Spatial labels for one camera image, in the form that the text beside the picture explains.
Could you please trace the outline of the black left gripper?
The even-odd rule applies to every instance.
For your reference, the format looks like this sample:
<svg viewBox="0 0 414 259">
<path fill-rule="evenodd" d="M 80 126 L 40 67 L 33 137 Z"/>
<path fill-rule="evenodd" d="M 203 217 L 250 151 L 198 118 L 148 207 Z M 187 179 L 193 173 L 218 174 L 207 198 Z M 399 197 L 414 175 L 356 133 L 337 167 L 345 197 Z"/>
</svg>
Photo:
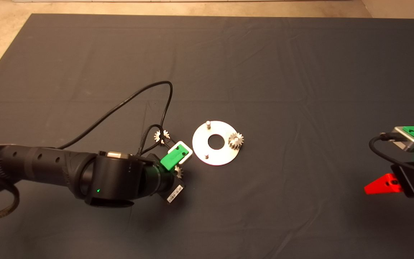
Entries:
<svg viewBox="0 0 414 259">
<path fill-rule="evenodd" d="M 185 189 L 186 184 L 174 173 L 163 178 L 159 189 L 159 196 L 168 204 L 173 203 Z"/>
</svg>

